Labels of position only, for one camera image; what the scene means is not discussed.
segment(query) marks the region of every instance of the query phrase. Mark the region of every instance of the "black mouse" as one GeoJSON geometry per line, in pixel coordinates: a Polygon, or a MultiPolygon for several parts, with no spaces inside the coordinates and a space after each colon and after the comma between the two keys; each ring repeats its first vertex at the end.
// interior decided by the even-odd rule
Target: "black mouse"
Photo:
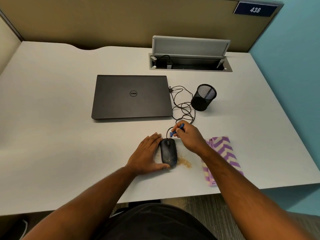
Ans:
{"type": "Polygon", "coordinates": [[[160,142],[161,159],[163,163],[173,168],[178,162],[177,148],[174,139],[165,138],[160,142]]]}

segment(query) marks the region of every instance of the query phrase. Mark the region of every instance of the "number 438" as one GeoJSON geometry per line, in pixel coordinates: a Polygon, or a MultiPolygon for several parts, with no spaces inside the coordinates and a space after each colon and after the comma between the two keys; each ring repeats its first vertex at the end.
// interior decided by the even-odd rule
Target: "number 438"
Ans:
{"type": "Polygon", "coordinates": [[[253,7],[250,12],[260,12],[261,8],[253,7]]]}

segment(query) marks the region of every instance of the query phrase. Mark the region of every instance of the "chevron pattern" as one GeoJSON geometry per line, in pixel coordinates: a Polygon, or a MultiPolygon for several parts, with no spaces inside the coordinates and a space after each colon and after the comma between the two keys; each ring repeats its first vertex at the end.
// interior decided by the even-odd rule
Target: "chevron pattern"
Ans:
{"type": "MultiPolygon", "coordinates": [[[[239,171],[243,175],[242,169],[236,156],[233,153],[229,137],[220,136],[220,137],[212,137],[211,139],[206,140],[207,144],[218,152],[231,166],[239,171]]],[[[216,185],[216,181],[214,180],[210,170],[207,165],[202,161],[202,169],[204,171],[204,176],[209,186],[216,185]]]]}

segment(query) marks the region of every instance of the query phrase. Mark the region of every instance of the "blue cleaning tool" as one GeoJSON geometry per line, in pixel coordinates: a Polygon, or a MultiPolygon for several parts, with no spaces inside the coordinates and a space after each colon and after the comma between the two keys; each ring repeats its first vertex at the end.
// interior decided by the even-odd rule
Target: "blue cleaning tool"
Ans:
{"type": "Polygon", "coordinates": [[[176,132],[170,132],[170,137],[172,137],[176,132]]]}

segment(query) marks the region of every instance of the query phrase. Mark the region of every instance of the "black shirt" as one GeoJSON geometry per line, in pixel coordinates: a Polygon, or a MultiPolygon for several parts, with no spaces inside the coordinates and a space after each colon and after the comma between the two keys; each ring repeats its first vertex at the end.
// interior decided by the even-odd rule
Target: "black shirt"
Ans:
{"type": "Polygon", "coordinates": [[[97,240],[212,239],[214,235],[180,208],[150,203],[111,217],[94,238],[97,240]]]}

